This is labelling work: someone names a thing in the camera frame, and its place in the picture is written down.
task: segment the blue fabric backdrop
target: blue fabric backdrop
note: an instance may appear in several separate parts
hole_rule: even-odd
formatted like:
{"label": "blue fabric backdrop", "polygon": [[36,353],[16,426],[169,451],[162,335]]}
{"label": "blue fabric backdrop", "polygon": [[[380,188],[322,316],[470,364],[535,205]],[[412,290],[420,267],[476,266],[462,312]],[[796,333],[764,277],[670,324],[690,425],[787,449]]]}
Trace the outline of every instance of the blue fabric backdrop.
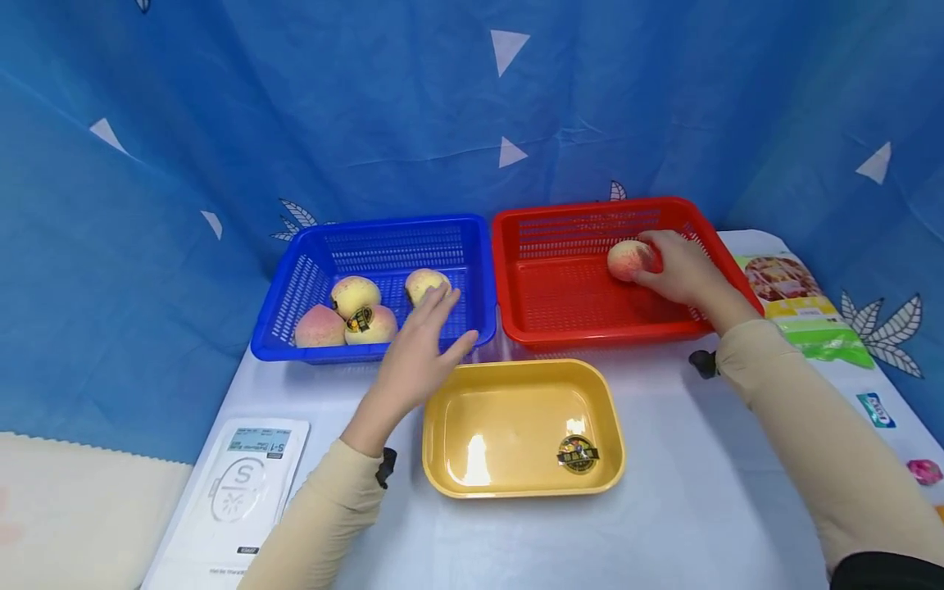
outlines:
{"label": "blue fabric backdrop", "polygon": [[936,2],[14,0],[0,55],[0,430],[191,462],[299,228],[615,180],[911,301],[871,344],[944,440]]}

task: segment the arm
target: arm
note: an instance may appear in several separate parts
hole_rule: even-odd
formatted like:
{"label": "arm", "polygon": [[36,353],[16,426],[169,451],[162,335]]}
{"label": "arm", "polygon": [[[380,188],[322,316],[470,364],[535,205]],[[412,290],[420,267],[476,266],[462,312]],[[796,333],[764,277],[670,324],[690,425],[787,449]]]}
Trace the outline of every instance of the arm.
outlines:
{"label": "arm", "polygon": [[335,441],[269,533],[240,590],[329,588],[358,532],[377,521],[379,458]]}
{"label": "arm", "polygon": [[298,490],[246,570],[240,590],[323,590],[337,577],[351,542],[377,521],[383,446],[400,420],[426,401],[468,354],[468,331],[443,355],[439,335],[459,291],[427,292],[390,344],[377,380],[339,441]]}
{"label": "arm", "polygon": [[879,435],[697,245],[672,232],[643,235],[662,252],[665,271],[640,273],[637,281],[699,308],[721,336],[721,374],[757,416],[800,492],[828,569],[863,551],[944,565],[944,526]]}

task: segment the left hand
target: left hand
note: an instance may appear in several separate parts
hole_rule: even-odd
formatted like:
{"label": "left hand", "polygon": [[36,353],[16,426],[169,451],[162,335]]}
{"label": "left hand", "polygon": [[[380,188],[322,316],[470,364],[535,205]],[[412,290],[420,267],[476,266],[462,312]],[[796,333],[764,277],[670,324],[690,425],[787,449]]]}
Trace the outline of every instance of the left hand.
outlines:
{"label": "left hand", "polygon": [[429,399],[472,350],[479,339],[473,329],[439,354],[440,332],[459,296],[458,289],[445,284],[426,291],[387,349],[377,379],[341,435],[348,446],[378,457],[400,420]]}

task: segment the green package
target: green package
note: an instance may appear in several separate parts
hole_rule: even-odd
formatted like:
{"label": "green package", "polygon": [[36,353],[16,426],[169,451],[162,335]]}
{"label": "green package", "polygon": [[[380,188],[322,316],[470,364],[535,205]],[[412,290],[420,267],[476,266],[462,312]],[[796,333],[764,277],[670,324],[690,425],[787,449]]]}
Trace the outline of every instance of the green package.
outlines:
{"label": "green package", "polygon": [[777,324],[786,340],[807,359],[834,361],[872,368],[858,334],[842,319],[810,271],[790,252],[735,256],[754,294],[764,304],[765,316]]}

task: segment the basket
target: basket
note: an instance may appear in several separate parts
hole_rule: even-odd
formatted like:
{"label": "basket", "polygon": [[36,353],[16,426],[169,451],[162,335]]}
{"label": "basket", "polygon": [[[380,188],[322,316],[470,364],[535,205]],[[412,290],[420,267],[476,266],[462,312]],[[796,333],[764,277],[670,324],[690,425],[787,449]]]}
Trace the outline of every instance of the basket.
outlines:
{"label": "basket", "polygon": [[689,201],[667,196],[500,213],[492,246],[505,332],[532,348],[667,342],[711,332],[697,310],[610,276],[610,248],[648,229],[674,229],[698,242],[760,311],[708,220]]}
{"label": "basket", "polygon": [[[573,435],[592,461],[562,463]],[[625,467],[610,386],[583,361],[464,364],[426,404],[423,470],[449,497],[599,494]]]}
{"label": "basket", "polygon": [[262,304],[250,347],[261,361],[376,361],[388,344],[296,348],[295,325],[311,307],[331,307],[330,291],[341,278],[358,275],[377,283],[380,304],[402,328],[413,306],[404,283],[417,268],[446,275],[462,296],[443,326],[446,350],[467,330],[476,346],[495,336],[495,271],[488,227],[477,215],[417,217],[315,226],[299,231],[278,264]]}

